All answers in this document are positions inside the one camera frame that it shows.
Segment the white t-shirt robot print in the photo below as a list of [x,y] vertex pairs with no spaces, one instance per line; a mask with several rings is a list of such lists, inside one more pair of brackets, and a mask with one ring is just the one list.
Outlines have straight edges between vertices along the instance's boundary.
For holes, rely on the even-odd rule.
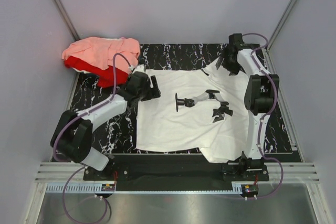
[[[161,96],[138,104],[137,149],[177,152],[198,148],[210,163],[241,156],[249,124],[244,106],[249,78],[245,73],[231,76],[212,62],[201,70],[148,69],[146,74],[156,77]],[[175,97],[190,99],[206,90],[218,90],[233,115],[214,122],[213,111],[220,107],[215,99],[200,101],[191,108],[175,105]]]

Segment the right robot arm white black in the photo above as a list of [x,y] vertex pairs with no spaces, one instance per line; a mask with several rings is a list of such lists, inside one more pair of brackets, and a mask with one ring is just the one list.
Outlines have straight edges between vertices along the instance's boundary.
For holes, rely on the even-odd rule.
[[222,165],[224,176],[233,179],[255,180],[258,176],[267,175],[266,161],[276,161],[266,157],[263,151],[266,127],[278,100],[279,76],[271,74],[258,59],[256,51],[268,45],[257,48],[250,47],[243,41],[244,35],[235,33],[229,35],[229,44],[225,47],[216,67],[224,67],[231,75],[243,71],[249,78],[244,95],[244,105],[248,111],[249,124],[247,145],[242,150],[237,164],[227,162]]

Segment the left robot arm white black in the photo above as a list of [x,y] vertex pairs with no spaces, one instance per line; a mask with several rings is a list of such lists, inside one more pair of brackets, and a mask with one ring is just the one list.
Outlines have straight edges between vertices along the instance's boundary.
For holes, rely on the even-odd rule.
[[102,102],[79,112],[67,110],[61,115],[50,145],[53,156],[61,152],[67,160],[90,166],[103,180],[113,175],[109,158],[92,147],[94,131],[111,118],[123,114],[139,101],[159,98],[161,92],[156,76],[136,71],[127,82]]

